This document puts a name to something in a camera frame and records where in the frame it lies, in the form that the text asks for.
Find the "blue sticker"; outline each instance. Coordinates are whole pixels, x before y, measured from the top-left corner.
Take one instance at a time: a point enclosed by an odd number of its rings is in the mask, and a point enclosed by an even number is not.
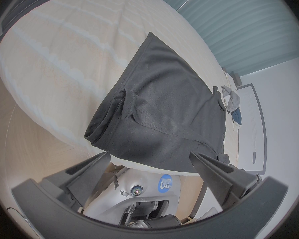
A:
[[[158,191],[160,193],[165,193],[171,188],[172,184],[173,184],[173,180],[171,176],[168,174],[164,174],[159,180],[158,187],[157,187]]]

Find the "mattress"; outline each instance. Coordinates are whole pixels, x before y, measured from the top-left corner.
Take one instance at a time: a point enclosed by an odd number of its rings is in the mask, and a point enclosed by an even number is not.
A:
[[[102,150],[84,138],[85,130],[149,32],[179,54],[211,91],[227,84],[206,43],[162,0],[46,2],[16,22],[2,39],[0,76],[37,124],[94,155]],[[236,165],[238,133],[230,114],[224,152]],[[115,157],[112,162],[161,172]]]

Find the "white cloth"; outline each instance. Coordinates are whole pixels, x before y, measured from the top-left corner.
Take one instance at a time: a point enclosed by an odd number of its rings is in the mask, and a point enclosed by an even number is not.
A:
[[[2,39],[0,76],[36,123],[65,143],[100,153],[84,139],[85,130],[150,31],[174,49],[210,90],[213,86],[221,90],[227,83],[199,34],[162,0],[46,2],[23,16]],[[230,114],[224,150],[236,164],[238,134]]]

